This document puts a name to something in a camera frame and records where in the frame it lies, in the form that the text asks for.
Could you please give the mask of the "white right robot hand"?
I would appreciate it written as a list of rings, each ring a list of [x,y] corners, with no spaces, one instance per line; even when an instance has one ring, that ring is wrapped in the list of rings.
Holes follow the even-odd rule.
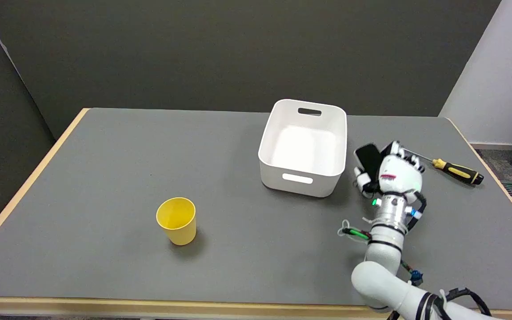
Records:
[[[425,167],[420,158],[407,152],[398,140],[379,150],[373,144],[364,144],[354,151],[358,166],[354,168],[356,186],[364,195],[404,194],[409,202],[414,193],[421,192]]]

